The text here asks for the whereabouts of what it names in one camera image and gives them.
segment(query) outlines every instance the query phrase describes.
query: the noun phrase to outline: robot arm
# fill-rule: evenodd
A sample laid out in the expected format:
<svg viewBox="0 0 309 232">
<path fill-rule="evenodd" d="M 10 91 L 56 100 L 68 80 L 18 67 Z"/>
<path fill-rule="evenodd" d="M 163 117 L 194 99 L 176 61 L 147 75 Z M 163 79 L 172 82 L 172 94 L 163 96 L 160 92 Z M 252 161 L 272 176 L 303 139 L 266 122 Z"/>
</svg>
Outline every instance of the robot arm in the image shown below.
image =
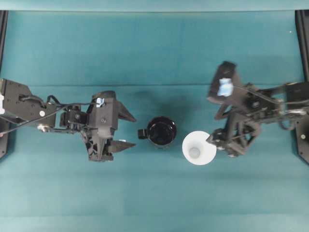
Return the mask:
<svg viewBox="0 0 309 232">
<path fill-rule="evenodd" d="M 82 105 L 89 105 L 86 112 Z M 55 128 L 56 113 L 63 111 L 60 128 Z M 113 91 L 92 96 L 90 103 L 61 104 L 50 95 L 47 102 L 32 95 L 26 85 L 0 79 L 0 147 L 6 153 L 8 133 L 23 126 L 33 126 L 42 132 L 76 133 L 82 136 L 89 160 L 113 160 L 112 154 L 133 147 L 134 144 L 113 140 L 118 119 L 135 122 L 135 118 L 116 99 Z M 9 124 L 17 124 L 9 130 Z"/>
<path fill-rule="evenodd" d="M 221 105 L 215 119 L 227 120 L 225 127 L 215 130 L 207 141 L 237 157 L 244 155 L 260 134 L 262 123 L 279 123 L 283 129 L 293 130 L 296 121 L 309 117 L 308 89 L 309 83 L 269 89 L 258 89 L 250 83 L 243 85 L 236 65 L 224 62 L 212 81 L 208 100 Z M 287 101 L 274 98 L 276 94 L 284 94 Z M 290 126 L 286 127 L 284 121 L 290 121 Z"/>
</svg>

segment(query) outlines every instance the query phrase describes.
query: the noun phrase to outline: teal tablecloth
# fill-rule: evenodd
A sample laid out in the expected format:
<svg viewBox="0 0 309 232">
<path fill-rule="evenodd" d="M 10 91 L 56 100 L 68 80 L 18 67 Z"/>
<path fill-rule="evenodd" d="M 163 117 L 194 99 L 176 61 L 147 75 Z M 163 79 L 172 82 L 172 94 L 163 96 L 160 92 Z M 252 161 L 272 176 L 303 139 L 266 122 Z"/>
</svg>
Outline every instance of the teal tablecloth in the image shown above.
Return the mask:
<svg viewBox="0 0 309 232">
<path fill-rule="evenodd" d="M 137 146 L 113 162 L 87 160 L 78 135 L 11 134 L 0 161 L 0 231 L 298 231 L 309 229 L 309 166 L 278 125 L 245 156 L 206 166 L 182 155 L 191 131 L 211 132 L 206 101 L 224 59 L 260 87 L 303 79 L 294 12 L 74 14 L 11 12 L 1 77 L 33 94 L 88 102 L 115 90 L 138 120 L 116 139 Z M 156 115 L 174 119 L 169 150 L 137 139 Z"/>
</svg>

